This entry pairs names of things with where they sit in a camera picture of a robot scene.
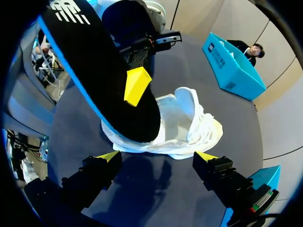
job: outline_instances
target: man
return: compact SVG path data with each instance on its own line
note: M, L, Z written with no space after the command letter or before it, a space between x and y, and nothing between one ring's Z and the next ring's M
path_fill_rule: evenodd
M260 44L253 44L251 47L248 46L241 40L227 40L230 44L237 47L250 61L252 66L256 65L256 58L263 58L265 52Z

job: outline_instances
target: black jacket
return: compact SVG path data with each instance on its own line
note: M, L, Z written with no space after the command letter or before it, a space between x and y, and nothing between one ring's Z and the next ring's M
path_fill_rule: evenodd
M242 53L244 53L246 51L246 49L250 47L241 40L227 40L227 41L230 44L232 44L233 46L237 47ZM252 66L256 65L256 57L255 56L248 55L247 53L245 54L245 56L250 61Z

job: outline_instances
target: blue table surface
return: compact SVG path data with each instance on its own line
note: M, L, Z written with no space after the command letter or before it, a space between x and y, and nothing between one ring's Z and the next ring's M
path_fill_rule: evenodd
M178 87L195 89L205 113L223 126L221 140L207 153L227 156L248 177L262 168L263 159L254 104L220 90L201 50L203 43L186 35L182 38L183 43L157 53L151 89L156 97L174 93ZM49 177L61 185L62 177L78 171L84 158L111 151L100 119L71 81L57 104L49 138ZM109 190L102 191L83 214L115 227L220 225L225 207L203 186L192 158L174 160L149 153L123 153L122 158L123 167Z

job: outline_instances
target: black shoe insole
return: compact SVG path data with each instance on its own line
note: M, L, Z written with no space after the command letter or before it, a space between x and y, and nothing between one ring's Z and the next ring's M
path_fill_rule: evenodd
M137 107L124 101L129 67L94 9L86 0L50 4L38 22L91 108L114 132L137 142L154 140L160 128L157 102L149 87Z

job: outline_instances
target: blue plastic bin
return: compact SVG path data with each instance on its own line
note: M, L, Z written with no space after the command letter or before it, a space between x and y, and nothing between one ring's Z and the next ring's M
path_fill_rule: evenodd
M250 61L226 40L210 33L202 50L213 68L221 89L250 101L266 91L261 77Z

